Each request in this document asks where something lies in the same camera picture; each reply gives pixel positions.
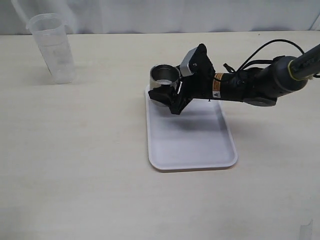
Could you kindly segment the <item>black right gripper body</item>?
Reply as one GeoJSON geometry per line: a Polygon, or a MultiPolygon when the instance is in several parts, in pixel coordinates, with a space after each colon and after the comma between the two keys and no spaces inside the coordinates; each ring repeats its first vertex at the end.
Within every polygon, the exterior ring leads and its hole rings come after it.
{"type": "Polygon", "coordinates": [[[207,55],[207,47],[203,43],[196,47],[190,63],[193,75],[183,77],[180,74],[176,102],[169,107],[174,115],[180,115],[194,99],[211,100],[213,98],[213,80],[216,71],[207,55]]]}

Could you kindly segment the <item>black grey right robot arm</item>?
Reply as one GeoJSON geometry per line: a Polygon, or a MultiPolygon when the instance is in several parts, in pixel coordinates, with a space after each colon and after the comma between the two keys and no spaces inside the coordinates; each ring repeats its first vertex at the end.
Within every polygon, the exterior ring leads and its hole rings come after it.
{"type": "Polygon", "coordinates": [[[223,66],[226,72],[215,71],[207,47],[201,43],[186,54],[180,65],[153,67],[151,80],[156,74],[164,80],[167,70],[176,74],[172,83],[151,87],[148,96],[174,115],[179,115],[194,99],[273,107],[278,98],[303,89],[312,78],[319,78],[320,47],[302,52],[299,57],[281,55],[257,60],[248,57],[238,69],[227,63],[223,66]]]}

